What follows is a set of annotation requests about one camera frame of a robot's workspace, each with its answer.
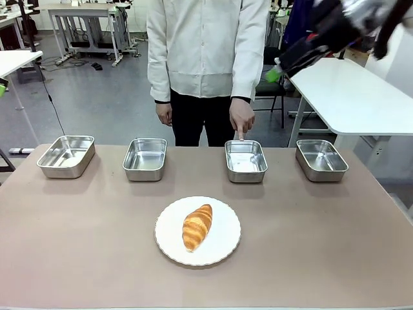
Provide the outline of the person's right hand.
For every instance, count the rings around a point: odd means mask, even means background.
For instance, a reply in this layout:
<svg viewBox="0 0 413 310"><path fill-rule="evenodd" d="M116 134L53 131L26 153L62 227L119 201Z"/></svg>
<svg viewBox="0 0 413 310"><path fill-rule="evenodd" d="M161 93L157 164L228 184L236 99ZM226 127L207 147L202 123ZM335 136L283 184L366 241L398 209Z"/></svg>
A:
<svg viewBox="0 0 413 310"><path fill-rule="evenodd" d="M168 127L172 126L172 106L170 103L157 103L156 114L162 124Z"/></svg>

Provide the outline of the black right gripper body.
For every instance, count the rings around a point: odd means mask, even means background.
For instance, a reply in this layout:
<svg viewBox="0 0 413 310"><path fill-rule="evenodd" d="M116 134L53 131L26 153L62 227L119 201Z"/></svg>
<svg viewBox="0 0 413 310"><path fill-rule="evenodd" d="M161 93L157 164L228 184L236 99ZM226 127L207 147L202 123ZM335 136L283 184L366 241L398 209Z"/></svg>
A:
<svg viewBox="0 0 413 310"><path fill-rule="evenodd" d="M347 30L326 30L303 37L279 56L279 72L292 78L323 57L338 53L348 45Z"/></svg>

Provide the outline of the person's left hand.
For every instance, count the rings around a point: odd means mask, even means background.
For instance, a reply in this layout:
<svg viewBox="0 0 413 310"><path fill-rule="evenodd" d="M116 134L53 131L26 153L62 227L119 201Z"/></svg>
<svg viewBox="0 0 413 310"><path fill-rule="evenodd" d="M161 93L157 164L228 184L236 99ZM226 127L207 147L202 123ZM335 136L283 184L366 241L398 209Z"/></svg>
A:
<svg viewBox="0 0 413 310"><path fill-rule="evenodd" d="M239 140L243 141L246 133L251 130L254 125L254 111L244 99L232 98L229 112L231 124L237 132Z"/></svg>

